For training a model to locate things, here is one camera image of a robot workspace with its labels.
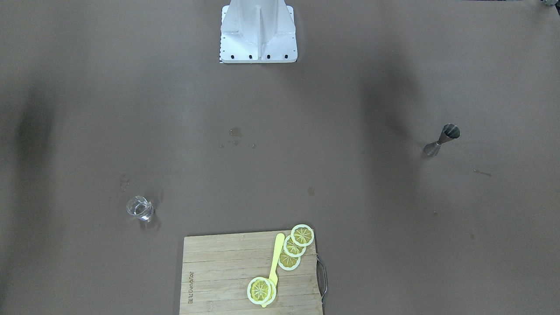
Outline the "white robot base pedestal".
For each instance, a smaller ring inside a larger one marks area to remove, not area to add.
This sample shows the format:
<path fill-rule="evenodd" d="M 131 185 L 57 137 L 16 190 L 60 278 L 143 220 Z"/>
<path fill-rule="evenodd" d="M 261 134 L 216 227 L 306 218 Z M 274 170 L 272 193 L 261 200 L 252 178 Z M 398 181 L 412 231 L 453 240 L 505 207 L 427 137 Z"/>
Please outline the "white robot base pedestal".
<path fill-rule="evenodd" d="M 219 62 L 294 63 L 294 8 L 284 0 L 232 0 L 221 9 Z"/>

